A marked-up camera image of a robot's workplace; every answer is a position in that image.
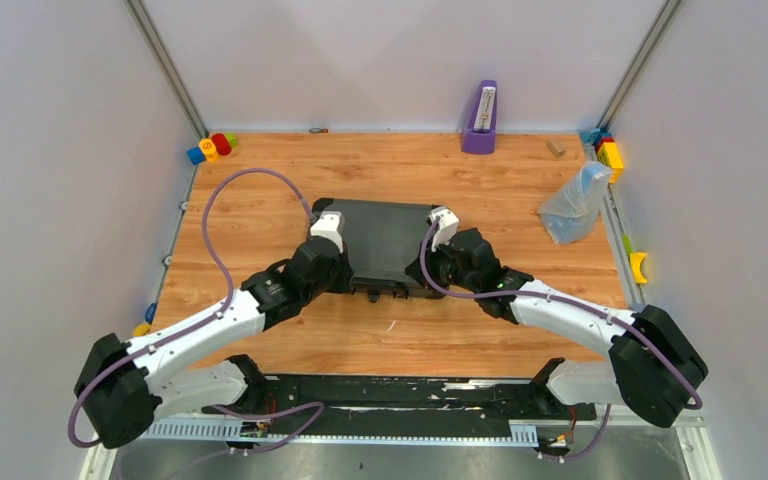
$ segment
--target green block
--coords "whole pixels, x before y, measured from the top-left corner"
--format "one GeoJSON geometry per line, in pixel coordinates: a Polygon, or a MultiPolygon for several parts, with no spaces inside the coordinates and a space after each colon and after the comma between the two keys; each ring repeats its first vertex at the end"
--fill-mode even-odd
{"type": "Polygon", "coordinates": [[[237,148],[237,145],[239,145],[239,142],[237,142],[237,136],[233,133],[225,132],[225,138],[228,139],[228,144],[231,145],[231,148],[237,148]]]}
{"type": "Polygon", "coordinates": [[[625,247],[625,254],[631,255],[634,250],[631,249],[631,240],[628,239],[628,235],[623,233],[623,247],[625,247]]]}

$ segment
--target toy block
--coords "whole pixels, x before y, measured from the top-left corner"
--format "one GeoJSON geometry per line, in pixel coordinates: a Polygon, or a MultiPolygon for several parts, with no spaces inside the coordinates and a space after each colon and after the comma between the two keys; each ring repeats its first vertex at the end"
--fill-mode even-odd
{"type": "Polygon", "coordinates": [[[631,255],[631,252],[633,249],[631,248],[631,239],[628,238],[628,235],[623,233],[623,248],[625,248],[625,254],[631,255]]]}
{"type": "Polygon", "coordinates": [[[147,323],[141,323],[134,329],[135,337],[142,337],[151,333],[151,325],[147,323]]]}
{"type": "Polygon", "coordinates": [[[561,157],[567,153],[566,145],[560,140],[549,140],[546,142],[546,146],[549,147],[549,151],[552,152],[552,155],[554,155],[555,158],[561,157]]]}
{"type": "Polygon", "coordinates": [[[620,150],[617,148],[617,144],[614,142],[604,142],[602,148],[596,153],[596,157],[602,164],[614,170],[614,174],[611,175],[611,183],[616,182],[623,171],[622,158],[620,157],[620,150]]]}
{"type": "Polygon", "coordinates": [[[596,152],[599,152],[599,149],[602,148],[602,144],[605,142],[613,142],[614,137],[611,137],[609,135],[600,135],[599,138],[596,140],[596,143],[593,144],[593,148],[596,149],[596,152]]]}
{"type": "Polygon", "coordinates": [[[193,165],[198,165],[199,163],[207,160],[199,147],[193,147],[187,150],[187,157],[190,158],[190,161],[193,162],[193,165]]]}
{"type": "Polygon", "coordinates": [[[213,140],[209,138],[202,139],[199,142],[199,148],[208,162],[219,160],[219,152],[216,151],[216,145],[213,144],[213,140]]]}
{"type": "Polygon", "coordinates": [[[228,145],[231,145],[231,148],[237,148],[237,145],[239,145],[237,136],[233,133],[225,132],[225,138],[228,139],[228,145]]]}
{"type": "Polygon", "coordinates": [[[643,252],[632,252],[628,256],[631,263],[631,273],[634,275],[634,283],[649,283],[649,280],[643,276],[643,260],[645,258],[646,254],[643,252]]]}
{"type": "Polygon", "coordinates": [[[215,133],[210,139],[213,140],[213,144],[216,145],[216,151],[219,152],[220,156],[224,157],[231,153],[231,144],[228,142],[228,138],[225,137],[225,134],[215,133]]]}
{"type": "Polygon", "coordinates": [[[154,315],[157,313],[157,302],[152,303],[148,306],[145,313],[145,321],[147,324],[151,325],[152,322],[154,322],[154,315]]]}
{"type": "Polygon", "coordinates": [[[581,143],[584,145],[593,145],[593,142],[599,138],[600,133],[602,133],[602,130],[599,130],[598,128],[583,130],[578,132],[578,138],[581,139],[581,143]]]}

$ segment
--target small wooden block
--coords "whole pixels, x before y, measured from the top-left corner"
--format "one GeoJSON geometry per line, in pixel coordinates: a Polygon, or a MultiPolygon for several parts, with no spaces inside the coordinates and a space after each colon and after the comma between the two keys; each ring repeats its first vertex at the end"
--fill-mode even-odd
{"type": "Polygon", "coordinates": [[[563,156],[563,154],[567,153],[566,145],[564,145],[564,142],[560,140],[549,140],[546,142],[546,146],[549,147],[549,151],[552,152],[552,155],[554,155],[555,158],[563,156]]]}

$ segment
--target blue object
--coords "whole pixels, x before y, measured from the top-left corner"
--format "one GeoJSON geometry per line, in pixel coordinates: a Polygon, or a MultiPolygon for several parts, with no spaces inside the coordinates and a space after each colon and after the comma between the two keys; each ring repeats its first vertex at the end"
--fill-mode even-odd
{"type": "Polygon", "coordinates": [[[581,132],[578,132],[578,138],[581,139],[581,143],[583,145],[593,145],[593,143],[596,142],[596,140],[599,139],[599,135],[602,133],[602,130],[599,130],[598,128],[593,128],[590,130],[582,130],[581,132]]]}
{"type": "Polygon", "coordinates": [[[201,148],[199,147],[193,147],[187,150],[187,156],[190,157],[190,161],[193,162],[193,165],[198,165],[199,163],[207,160],[207,158],[204,157],[204,153],[201,151],[201,148]]]}
{"type": "Polygon", "coordinates": [[[152,303],[146,309],[145,320],[146,320],[147,324],[151,325],[151,322],[154,321],[154,314],[155,313],[157,313],[157,302],[152,303]]]}
{"type": "Polygon", "coordinates": [[[555,244],[572,243],[593,231],[612,174],[613,170],[599,162],[587,162],[537,209],[555,244]]]}

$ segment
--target purple holder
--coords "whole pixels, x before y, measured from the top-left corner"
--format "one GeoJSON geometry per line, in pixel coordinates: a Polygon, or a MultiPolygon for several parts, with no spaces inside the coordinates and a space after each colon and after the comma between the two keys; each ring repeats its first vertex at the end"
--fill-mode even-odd
{"type": "Polygon", "coordinates": [[[496,150],[496,110],[499,105],[498,89],[496,90],[495,99],[493,101],[490,128],[481,131],[477,131],[473,128],[475,126],[475,119],[478,116],[478,108],[481,105],[481,92],[484,87],[496,87],[496,82],[493,80],[484,80],[478,86],[478,93],[473,101],[472,114],[467,117],[466,123],[461,131],[461,151],[464,153],[487,155],[496,150]]]}

